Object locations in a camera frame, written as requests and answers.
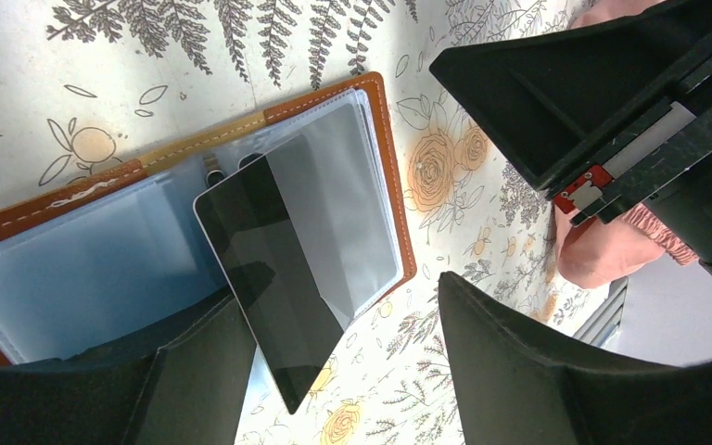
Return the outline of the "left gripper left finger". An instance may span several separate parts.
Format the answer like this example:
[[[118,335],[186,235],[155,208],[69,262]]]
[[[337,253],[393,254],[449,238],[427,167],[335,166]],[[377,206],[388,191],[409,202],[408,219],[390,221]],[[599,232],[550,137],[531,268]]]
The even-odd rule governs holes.
[[[255,349],[221,290],[66,360],[0,367],[0,444],[231,444]]]

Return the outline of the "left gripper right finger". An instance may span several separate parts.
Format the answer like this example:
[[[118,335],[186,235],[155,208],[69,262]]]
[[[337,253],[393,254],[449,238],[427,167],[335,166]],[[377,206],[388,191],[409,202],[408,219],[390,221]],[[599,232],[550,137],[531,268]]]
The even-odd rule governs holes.
[[[453,272],[439,313],[468,444],[712,444],[712,362],[676,367],[540,324]]]

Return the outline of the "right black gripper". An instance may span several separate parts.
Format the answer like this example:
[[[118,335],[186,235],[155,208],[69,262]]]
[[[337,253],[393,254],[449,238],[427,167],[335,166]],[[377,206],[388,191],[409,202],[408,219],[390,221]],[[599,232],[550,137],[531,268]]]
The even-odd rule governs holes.
[[[608,223],[640,202],[712,222],[712,1],[443,50],[431,74],[535,189]]]

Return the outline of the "brown leather card holder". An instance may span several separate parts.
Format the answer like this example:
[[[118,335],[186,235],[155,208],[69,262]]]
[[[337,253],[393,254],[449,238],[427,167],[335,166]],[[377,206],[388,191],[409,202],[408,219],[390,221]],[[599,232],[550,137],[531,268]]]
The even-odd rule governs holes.
[[[367,72],[0,210],[0,366],[68,357],[221,286],[198,223],[207,180],[260,160],[341,321],[415,275],[384,81]]]

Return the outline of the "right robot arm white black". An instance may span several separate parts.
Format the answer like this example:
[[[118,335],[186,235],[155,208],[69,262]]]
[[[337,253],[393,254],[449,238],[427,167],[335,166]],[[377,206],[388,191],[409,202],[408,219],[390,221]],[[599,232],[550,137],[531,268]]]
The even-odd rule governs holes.
[[[712,275],[712,1],[449,48],[430,72],[574,228],[646,208]]]

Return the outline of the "pink crumpled cloth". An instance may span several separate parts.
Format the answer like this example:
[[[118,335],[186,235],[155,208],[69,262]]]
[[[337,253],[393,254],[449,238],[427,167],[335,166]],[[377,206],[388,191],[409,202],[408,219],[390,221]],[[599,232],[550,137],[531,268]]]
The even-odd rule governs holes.
[[[581,288],[609,284],[668,255],[681,266],[697,254],[643,204],[610,223],[591,219],[579,226],[571,213],[554,210],[558,273]]]

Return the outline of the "floral patterned table mat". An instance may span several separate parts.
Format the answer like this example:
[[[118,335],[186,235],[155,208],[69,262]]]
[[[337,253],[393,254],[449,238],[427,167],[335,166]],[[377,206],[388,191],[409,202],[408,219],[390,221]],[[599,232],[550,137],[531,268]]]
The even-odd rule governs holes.
[[[436,282],[575,332],[549,205],[428,73],[445,47],[556,32],[586,1],[0,1],[0,209],[275,101],[380,72],[416,277],[348,332],[296,414],[258,385],[238,444],[460,444]]]

